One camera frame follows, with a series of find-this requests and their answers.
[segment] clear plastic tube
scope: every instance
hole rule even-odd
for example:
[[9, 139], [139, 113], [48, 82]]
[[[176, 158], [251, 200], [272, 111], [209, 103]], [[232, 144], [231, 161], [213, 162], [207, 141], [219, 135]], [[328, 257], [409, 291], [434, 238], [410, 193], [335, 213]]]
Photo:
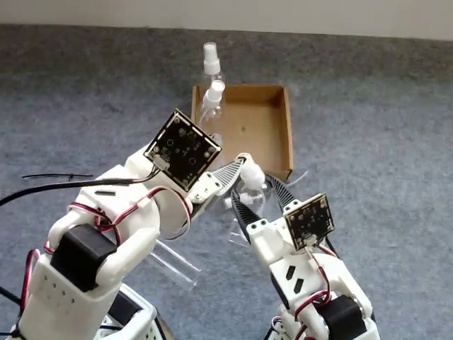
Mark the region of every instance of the clear plastic tube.
[[189, 262], [184, 256], [157, 240], [149, 253], [150, 264], [186, 290], [192, 290], [198, 283], [201, 268]]
[[258, 195], [261, 196], [260, 207], [256, 210], [258, 216], [263, 216], [264, 206], [266, 205], [266, 195], [263, 189], [258, 190]]
[[309, 171], [305, 171], [301, 176], [297, 177], [295, 180], [293, 180], [293, 182], [290, 182], [287, 184], [288, 187], [290, 186], [295, 186], [297, 183], [299, 183], [299, 181], [301, 181], [302, 179], [305, 178], [306, 175], [309, 174]]
[[241, 227], [239, 227], [237, 218], [233, 218], [233, 220], [231, 221], [230, 230], [228, 234], [228, 241], [243, 247], [250, 246], [246, 236], [242, 232]]

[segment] transparent plastic cylinder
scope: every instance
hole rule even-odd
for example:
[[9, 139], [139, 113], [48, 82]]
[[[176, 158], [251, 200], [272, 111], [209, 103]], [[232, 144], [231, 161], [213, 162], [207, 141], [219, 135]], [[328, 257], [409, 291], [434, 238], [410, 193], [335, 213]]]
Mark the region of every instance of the transparent plastic cylinder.
[[[241, 202], [246, 204], [250, 209], [252, 209], [257, 215], [263, 215], [264, 208], [266, 205], [267, 198], [266, 196], [270, 195], [268, 192], [268, 187], [264, 185], [261, 189], [258, 190], [248, 190], [243, 183], [238, 185], [238, 194], [241, 198]], [[242, 232], [241, 227], [239, 226], [238, 220], [234, 217], [231, 220], [229, 227], [228, 241], [238, 244], [243, 247], [249, 247], [250, 244], [247, 241], [247, 238]]]
[[149, 263], [186, 290], [198, 284], [202, 269], [160, 240], [148, 256]]

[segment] wire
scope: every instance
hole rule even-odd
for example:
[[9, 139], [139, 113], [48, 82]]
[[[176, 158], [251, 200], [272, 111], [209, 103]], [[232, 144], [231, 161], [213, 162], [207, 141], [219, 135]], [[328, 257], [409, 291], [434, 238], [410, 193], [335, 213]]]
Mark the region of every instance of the wire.
[[48, 173], [48, 174], [33, 174], [33, 175], [25, 175], [22, 176], [23, 179], [39, 179], [45, 177], [68, 177], [69, 180], [74, 178], [80, 179], [89, 179], [93, 177], [93, 175], [84, 175], [84, 174], [58, 174], [58, 173]]
[[328, 294], [328, 291], [327, 290], [320, 290], [312, 295], [310, 295], [310, 297], [308, 299], [306, 299], [306, 301], [304, 303], [302, 303], [300, 306], [298, 306], [298, 308], [294, 311], [294, 320], [295, 321], [298, 321], [298, 316], [300, 314], [300, 312], [308, 305], [310, 305], [311, 303], [315, 302], [316, 300], [318, 300], [319, 298], [322, 298], [324, 296], [326, 296]]
[[320, 250], [322, 250], [324, 253], [330, 255], [330, 256], [333, 256], [333, 257], [337, 257], [337, 254], [335, 254], [335, 252], [331, 251], [329, 248], [327, 248], [326, 246], [323, 246], [322, 244], [318, 245], [318, 248]]
[[105, 179], [96, 179], [93, 181], [77, 181], [77, 182], [63, 182], [63, 183], [52, 183], [45, 184], [43, 186], [33, 186], [32, 188], [26, 188], [20, 191], [16, 191], [11, 195], [6, 196], [0, 200], [0, 207], [5, 205], [12, 200], [16, 200], [23, 196], [30, 195], [32, 193], [42, 193], [43, 191], [57, 190], [57, 189], [67, 189], [67, 188], [85, 188], [88, 186], [128, 186], [130, 184], [143, 183], [149, 181], [155, 176], [154, 171], [152, 171], [145, 178], [105, 178]]
[[27, 304], [28, 286], [30, 285], [31, 274], [33, 272], [33, 258], [38, 260], [40, 255], [40, 251], [37, 249], [32, 249], [28, 252], [27, 261], [25, 263], [25, 275], [23, 277], [20, 315], [22, 315], [25, 310], [25, 305]]
[[187, 233], [189, 231], [191, 222], [192, 222], [192, 217], [191, 217], [191, 213], [190, 213], [190, 208], [189, 208], [188, 204], [186, 203], [184, 197], [178, 191], [167, 188], [166, 186], [156, 186], [156, 187], [152, 188], [143, 198], [139, 199], [136, 203], [134, 203], [130, 207], [128, 207], [128, 209], [126, 209], [124, 212], [119, 214], [113, 221], [102, 210], [92, 208], [92, 207], [82, 204], [82, 203], [73, 202], [69, 205], [69, 208], [70, 209], [79, 209], [84, 212], [95, 215], [96, 227], [102, 232], [107, 232], [107, 231], [113, 229], [113, 231], [115, 232], [116, 244], [117, 244], [117, 246], [120, 246], [122, 243], [122, 237], [121, 237], [120, 231], [118, 230], [117, 226], [126, 217], [131, 215], [134, 211], [136, 211], [139, 208], [138, 204], [140, 201], [142, 201], [145, 198], [152, 199], [157, 193], [159, 193], [161, 191], [169, 191], [169, 192], [173, 193], [179, 199], [179, 201], [183, 204], [184, 211], [186, 214], [187, 227], [186, 228], [182, 227], [181, 231], [176, 234], [172, 234], [170, 236], [164, 237], [164, 239], [166, 239], [166, 240], [174, 240], [179, 237], [182, 237], [185, 233]]
[[47, 242], [44, 243], [44, 247], [43, 247], [43, 248], [44, 248], [44, 251], [45, 251], [46, 253], [48, 253], [49, 255], [53, 255], [54, 252], [55, 252], [54, 249], [50, 248], [50, 242], [49, 242], [49, 241], [47, 241]]
[[18, 297], [16, 294], [13, 294], [9, 290], [0, 286], [0, 295], [3, 295], [5, 298], [10, 300], [11, 302], [16, 303], [17, 305], [21, 305], [21, 298]]
[[316, 265], [318, 266], [319, 273], [321, 273], [321, 276], [324, 278], [324, 280], [326, 282], [328, 293], [324, 297], [324, 300], [321, 302], [321, 305], [325, 305], [332, 298], [331, 297], [331, 282], [328, 280], [327, 273], [324, 270], [324, 268], [322, 267], [322, 265], [318, 262], [318, 259], [315, 256], [313, 256], [313, 254], [311, 253], [311, 251], [308, 248], [306, 248], [306, 252], [310, 256], [310, 259], [312, 259], [316, 263]]
[[116, 245], [119, 246], [122, 243], [121, 235], [120, 232], [118, 231], [118, 228], [116, 227], [116, 225], [112, 224], [112, 220], [100, 208], [95, 209], [90, 207], [89, 205], [78, 202], [71, 203], [70, 205], [68, 205], [68, 208], [78, 209], [86, 213], [91, 213], [92, 215], [95, 215], [94, 224], [99, 229], [99, 231], [107, 232], [113, 229], [113, 232], [115, 233]]
[[297, 332], [296, 336], [294, 337], [294, 340], [300, 340], [300, 337], [302, 336], [302, 334], [305, 331], [306, 331], [306, 326], [303, 324], [302, 327], [300, 327], [299, 331]]
[[102, 324], [99, 329], [109, 329], [111, 331], [120, 331], [122, 327], [119, 326], [110, 326], [109, 324]]
[[335, 250], [335, 247], [333, 246], [332, 242], [330, 241], [330, 239], [328, 238], [328, 236], [326, 235], [326, 243], [328, 245], [328, 247], [331, 249], [331, 251], [333, 251], [335, 253], [335, 255], [340, 258], [338, 256], [338, 252]]
[[282, 322], [282, 318], [281, 317], [273, 317], [272, 320], [270, 321], [270, 326], [273, 328], [274, 331], [276, 331], [277, 333], [280, 333], [281, 332], [281, 329], [277, 329], [275, 328], [275, 324], [277, 322]]

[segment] robotic arm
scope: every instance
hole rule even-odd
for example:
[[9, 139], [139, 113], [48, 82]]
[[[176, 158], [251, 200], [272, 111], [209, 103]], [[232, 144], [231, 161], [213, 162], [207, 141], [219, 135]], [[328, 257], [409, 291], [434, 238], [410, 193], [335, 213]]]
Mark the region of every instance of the robotic arm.
[[175, 111], [149, 146], [99, 177], [144, 180], [83, 187], [49, 231], [8, 339], [165, 339], [156, 309], [122, 279], [159, 236], [185, 234], [211, 199], [232, 186], [246, 159], [206, 171], [219, 152]]
[[248, 209], [235, 189], [231, 192], [241, 229], [282, 300], [266, 339], [379, 340], [371, 302], [322, 244], [334, 230], [326, 195], [301, 202], [283, 182], [269, 175], [266, 180], [282, 210], [273, 222]]

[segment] open cardboard box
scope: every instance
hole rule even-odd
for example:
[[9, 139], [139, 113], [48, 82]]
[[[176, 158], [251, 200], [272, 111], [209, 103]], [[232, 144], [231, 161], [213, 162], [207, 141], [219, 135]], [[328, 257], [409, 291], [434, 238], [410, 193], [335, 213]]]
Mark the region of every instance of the open cardboard box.
[[[193, 87], [192, 121], [203, 92]], [[287, 90], [278, 85], [227, 85], [222, 112], [225, 159], [248, 152], [267, 174], [284, 181], [293, 168], [291, 115]]]

